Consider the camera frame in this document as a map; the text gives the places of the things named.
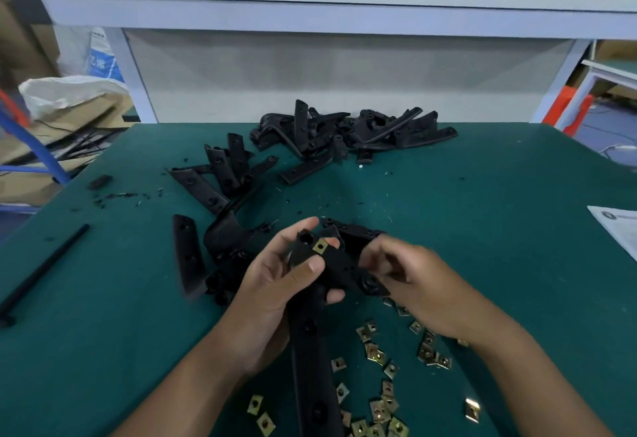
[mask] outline person's left hand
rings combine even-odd
[[[281,354],[290,338],[287,302],[316,280],[325,269],[319,255],[289,271],[285,258],[296,235],[314,229],[319,218],[309,217],[283,229],[268,243],[245,272],[241,287],[219,323],[213,328],[232,352],[247,377],[259,373]],[[327,238],[332,246],[338,240]],[[327,293],[327,304],[345,296],[341,289]]]

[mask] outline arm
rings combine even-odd
[[[432,331],[472,345],[522,436],[612,436],[531,335],[437,254],[382,235],[363,250],[360,266]]]
[[[296,234],[319,219],[294,224],[269,242],[245,273],[219,323],[168,374],[111,437],[208,437],[228,397],[266,368],[289,340],[285,305],[325,269],[316,255],[292,271],[285,256]],[[338,246],[338,240],[328,240]],[[330,290],[327,304],[345,296]]]

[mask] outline paper sheet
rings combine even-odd
[[[595,219],[637,261],[637,211],[588,206]]]

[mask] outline workbench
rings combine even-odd
[[[277,221],[280,229],[329,216],[434,248],[529,330],[618,437],[637,434],[637,267],[587,210],[637,209],[636,176],[545,125],[454,127],[459,136],[450,141],[380,153],[370,166],[350,157],[291,187],[276,177],[298,163],[290,152],[258,153],[251,162],[281,160],[240,222]],[[227,132],[247,141],[251,128],[136,125],[0,247],[3,298],[91,224],[19,304],[17,324],[0,330],[1,435],[107,435],[219,319],[212,298],[188,303],[179,293],[171,216],[193,217],[200,240],[213,217],[166,167],[207,163],[204,143],[225,146]],[[101,195],[138,197],[105,199],[100,208],[87,184],[101,174],[114,177]],[[385,377],[355,332],[374,318],[373,341],[400,367],[396,415],[410,435],[515,435],[470,348],[439,337],[435,349],[453,366],[426,367],[416,357],[422,333],[408,329],[413,319],[380,299],[349,295],[326,312],[330,354],[347,365],[334,381],[350,389],[342,408],[353,419],[371,420],[369,401]],[[298,434],[289,349],[228,402],[214,436],[260,437],[246,413],[252,394],[264,396],[273,437]],[[480,424],[464,417],[467,397],[483,407]]]

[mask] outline fingernail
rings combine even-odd
[[[308,259],[308,265],[310,267],[310,269],[312,270],[312,272],[318,272],[321,269],[321,256],[312,256],[311,258]]]

